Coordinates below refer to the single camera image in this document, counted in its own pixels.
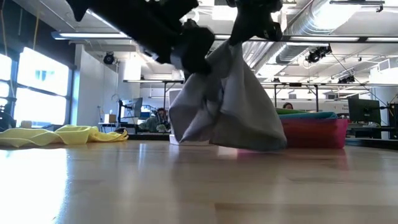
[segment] cable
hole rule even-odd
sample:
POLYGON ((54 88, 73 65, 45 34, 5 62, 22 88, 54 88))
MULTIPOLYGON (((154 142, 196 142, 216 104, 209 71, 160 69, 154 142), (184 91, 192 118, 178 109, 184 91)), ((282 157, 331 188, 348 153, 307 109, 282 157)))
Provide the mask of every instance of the cable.
MULTIPOLYGON (((352 76, 354 77, 355 81, 357 81, 365 90, 367 90, 372 96, 374 96, 377 100, 379 100, 382 104, 384 104, 384 106, 386 106, 386 108, 388 108, 388 106, 386 105, 385 102, 383 102, 382 100, 380 100, 380 98, 378 98, 374 93, 372 93, 372 91, 371 91, 370 89, 366 88, 365 84, 361 83, 357 78, 355 78, 355 76, 354 76, 351 72, 348 71, 348 69, 336 58, 336 56, 335 56, 333 53, 331 53, 331 54, 332 54, 332 56, 334 56, 334 58, 336 59, 336 61, 346 70, 346 72, 348 72, 348 74, 350 74, 350 75, 352 75, 352 76)), ((392 114, 391 110, 388 109, 388 111, 390 112, 390 114, 392 115, 392 117, 394 117, 394 114, 392 114)))
POLYGON ((33 38, 33 50, 35 50, 35 48, 36 48, 37 30, 39 28, 39 16, 40 16, 40 2, 39 2, 39 6, 37 8, 35 35, 33 38))
POLYGON ((2 39, 4 42, 4 52, 6 53, 6 56, 8 56, 7 52, 7 39, 6 39, 6 25, 4 22, 4 15, 3 15, 3 10, 4 10, 4 5, 6 3, 6 0, 3 0, 1 10, 0 10, 0 17, 1 17, 1 25, 2 25, 2 39))
POLYGON ((393 99, 390 101, 390 104, 394 101, 394 99, 397 98, 397 96, 398 96, 398 94, 396 94, 396 95, 393 97, 393 99))

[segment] yellow cloth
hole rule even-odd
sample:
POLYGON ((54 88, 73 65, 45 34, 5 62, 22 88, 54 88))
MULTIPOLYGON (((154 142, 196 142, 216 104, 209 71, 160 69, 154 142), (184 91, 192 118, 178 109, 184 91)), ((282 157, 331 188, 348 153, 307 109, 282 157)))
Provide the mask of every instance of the yellow cloth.
POLYGON ((127 131, 123 134, 101 133, 97 127, 66 125, 56 131, 45 129, 8 129, 0 133, 0 146, 21 147, 29 144, 46 146, 51 143, 86 144, 88 142, 116 142, 128 139, 127 131))

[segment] cardboard box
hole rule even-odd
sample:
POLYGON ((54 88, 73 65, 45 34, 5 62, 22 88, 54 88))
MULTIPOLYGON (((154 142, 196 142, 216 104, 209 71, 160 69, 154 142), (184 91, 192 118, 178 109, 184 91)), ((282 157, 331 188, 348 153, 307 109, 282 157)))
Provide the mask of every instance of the cardboard box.
POLYGON ((104 123, 116 123, 116 115, 115 114, 106 114, 104 117, 104 123))

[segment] teal cloth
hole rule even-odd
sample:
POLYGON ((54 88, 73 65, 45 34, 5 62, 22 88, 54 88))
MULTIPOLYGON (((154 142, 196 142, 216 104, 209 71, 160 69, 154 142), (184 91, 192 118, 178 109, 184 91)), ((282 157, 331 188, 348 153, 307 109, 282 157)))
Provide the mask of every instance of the teal cloth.
POLYGON ((320 113, 295 113, 279 115, 280 119, 337 119, 337 114, 334 112, 320 112, 320 113))

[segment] table surface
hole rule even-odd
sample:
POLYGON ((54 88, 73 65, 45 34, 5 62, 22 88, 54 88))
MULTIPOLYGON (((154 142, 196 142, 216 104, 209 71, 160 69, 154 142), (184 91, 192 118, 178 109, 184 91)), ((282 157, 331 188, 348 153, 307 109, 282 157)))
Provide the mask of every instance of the table surface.
POLYGON ((383 130, 393 131, 393 130, 395 130, 395 128, 394 127, 357 127, 357 128, 351 128, 351 130, 354 130, 354 131, 368 131, 368 130, 372 130, 372 131, 378 131, 378 130, 380 130, 380 131, 383 131, 383 130))
POLYGON ((0 223, 398 223, 398 153, 127 141, 0 150, 0 223))

